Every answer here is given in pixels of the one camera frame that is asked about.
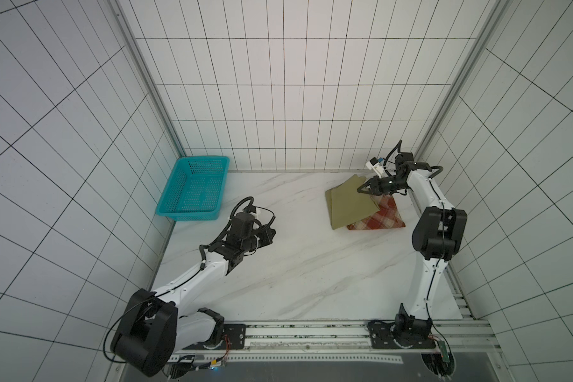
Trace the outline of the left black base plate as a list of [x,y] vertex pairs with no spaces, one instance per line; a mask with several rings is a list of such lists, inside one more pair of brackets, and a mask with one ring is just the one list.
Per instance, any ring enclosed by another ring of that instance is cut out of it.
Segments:
[[245,324],[224,324],[219,337],[211,337],[208,341],[192,345],[196,350],[243,350],[245,347],[247,326]]

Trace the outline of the teal plastic basket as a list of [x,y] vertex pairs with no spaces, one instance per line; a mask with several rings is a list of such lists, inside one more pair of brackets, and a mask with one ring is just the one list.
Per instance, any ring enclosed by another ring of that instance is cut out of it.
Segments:
[[173,221],[214,221],[218,218],[230,159],[194,156],[178,159],[155,213]]

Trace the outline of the right electronics wiring board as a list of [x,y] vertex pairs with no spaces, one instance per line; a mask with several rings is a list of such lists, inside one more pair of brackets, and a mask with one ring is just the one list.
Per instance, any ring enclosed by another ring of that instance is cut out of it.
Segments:
[[429,339],[436,345],[438,350],[435,353],[423,353],[421,355],[423,364],[439,380],[450,380],[456,369],[455,356],[450,343],[442,335],[439,335],[439,337],[431,335]]

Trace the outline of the electronics wiring board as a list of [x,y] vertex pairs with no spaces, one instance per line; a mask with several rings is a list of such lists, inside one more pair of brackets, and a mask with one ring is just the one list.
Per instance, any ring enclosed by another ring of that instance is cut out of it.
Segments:
[[421,355],[423,364],[439,380],[450,380],[456,369],[455,356],[450,343],[442,335],[439,335],[439,337],[431,335],[429,339],[436,345],[438,350],[435,353],[423,353]]
[[196,364],[194,355],[181,356],[176,363],[168,364],[167,370],[162,369],[162,375],[164,375],[167,381],[179,380],[188,372],[196,372],[222,366],[227,361],[229,351],[231,349],[231,341],[227,335],[224,335],[223,342],[226,345],[226,350],[222,357]]

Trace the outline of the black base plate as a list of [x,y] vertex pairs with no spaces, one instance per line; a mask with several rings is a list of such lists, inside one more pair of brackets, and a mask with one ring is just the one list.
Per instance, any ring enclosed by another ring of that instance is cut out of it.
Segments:
[[436,343],[410,329],[396,329],[394,322],[373,320],[367,323],[374,350],[434,350]]
[[243,350],[245,347],[247,326],[245,324],[224,324],[219,337],[211,337],[208,341],[192,345],[196,350]]

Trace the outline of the red plaid skirt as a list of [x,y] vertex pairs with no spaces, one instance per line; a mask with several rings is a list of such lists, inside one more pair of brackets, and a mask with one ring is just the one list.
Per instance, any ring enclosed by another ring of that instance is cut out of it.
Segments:
[[365,230],[384,230],[384,229],[401,229],[406,224],[401,218],[393,196],[375,197],[379,210],[372,216],[366,217],[361,221],[347,225],[350,231]]

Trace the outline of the aluminium mounting rail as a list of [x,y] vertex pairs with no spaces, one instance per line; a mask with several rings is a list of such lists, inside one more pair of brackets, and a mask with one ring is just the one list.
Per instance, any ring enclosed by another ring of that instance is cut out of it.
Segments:
[[[371,346],[367,321],[253,321],[227,322],[245,324],[246,340],[243,350],[230,350],[234,361],[256,356],[266,360],[271,356],[296,357],[317,354],[371,354],[374,357],[392,353],[435,353],[434,350],[374,350]],[[454,355],[458,353],[491,353],[501,349],[498,339],[485,321],[439,320],[431,335],[444,336]],[[194,354],[197,361],[224,355],[225,350],[179,350],[171,361]]]

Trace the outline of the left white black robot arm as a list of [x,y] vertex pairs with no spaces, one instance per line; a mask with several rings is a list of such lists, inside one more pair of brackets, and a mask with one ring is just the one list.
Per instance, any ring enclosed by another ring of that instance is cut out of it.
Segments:
[[104,356],[152,377],[178,350],[227,345],[222,315],[209,308],[188,314],[186,307],[246,256],[272,244],[276,231],[272,223],[260,222],[258,211],[253,206],[233,213],[215,240],[200,245],[202,259],[197,266],[155,291],[136,291],[112,325],[113,336],[104,340]]

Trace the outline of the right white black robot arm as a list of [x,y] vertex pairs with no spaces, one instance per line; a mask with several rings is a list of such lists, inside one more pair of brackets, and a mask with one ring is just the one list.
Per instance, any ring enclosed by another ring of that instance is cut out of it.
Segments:
[[419,253],[406,301],[400,304],[388,336],[401,349],[423,345],[432,328],[433,302],[449,262],[459,252],[467,214],[450,203],[436,182],[441,166],[418,162],[411,153],[399,152],[395,172],[385,168],[388,159],[372,158],[366,167],[376,175],[357,189],[360,194],[409,194],[420,219],[412,232],[412,247]]

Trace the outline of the left electronics wiring board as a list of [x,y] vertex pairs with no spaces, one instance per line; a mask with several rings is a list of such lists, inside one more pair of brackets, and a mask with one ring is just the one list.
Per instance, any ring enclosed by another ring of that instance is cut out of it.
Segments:
[[162,375],[164,375],[167,381],[179,380],[188,372],[196,372],[222,366],[227,361],[229,351],[231,349],[231,341],[227,335],[224,335],[223,342],[226,345],[226,350],[222,357],[196,364],[194,355],[181,356],[176,363],[168,364],[167,370],[162,369]]

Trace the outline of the olive green skirt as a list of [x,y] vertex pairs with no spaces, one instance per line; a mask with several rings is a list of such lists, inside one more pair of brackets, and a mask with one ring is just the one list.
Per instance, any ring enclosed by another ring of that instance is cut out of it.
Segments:
[[353,175],[347,181],[325,192],[331,229],[337,230],[364,220],[380,210],[369,194],[357,191],[367,179]]

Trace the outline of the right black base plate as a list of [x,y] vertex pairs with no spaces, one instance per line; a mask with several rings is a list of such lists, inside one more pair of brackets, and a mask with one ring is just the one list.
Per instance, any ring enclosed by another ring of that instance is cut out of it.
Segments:
[[394,322],[373,320],[367,323],[374,350],[434,350],[436,343],[410,329],[396,329]]

